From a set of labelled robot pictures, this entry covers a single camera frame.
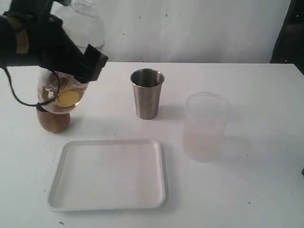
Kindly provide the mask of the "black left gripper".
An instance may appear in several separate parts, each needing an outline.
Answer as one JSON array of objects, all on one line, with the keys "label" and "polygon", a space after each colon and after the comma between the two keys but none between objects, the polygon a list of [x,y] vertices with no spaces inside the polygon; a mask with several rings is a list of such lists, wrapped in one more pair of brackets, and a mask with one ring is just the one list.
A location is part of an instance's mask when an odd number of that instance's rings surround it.
[{"label": "black left gripper", "polygon": [[96,81],[108,61],[108,56],[90,44],[81,53],[62,26],[63,21],[53,14],[27,25],[27,65],[73,74],[80,83]]}]

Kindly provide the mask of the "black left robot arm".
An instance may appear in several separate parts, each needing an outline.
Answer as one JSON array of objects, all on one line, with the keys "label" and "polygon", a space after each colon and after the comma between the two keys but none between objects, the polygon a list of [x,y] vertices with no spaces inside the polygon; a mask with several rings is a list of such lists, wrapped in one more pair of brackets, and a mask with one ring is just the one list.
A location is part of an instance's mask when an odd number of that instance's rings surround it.
[{"label": "black left robot arm", "polygon": [[82,53],[51,14],[51,0],[13,0],[0,17],[1,67],[40,66],[82,83],[96,81],[108,57],[88,45]]}]

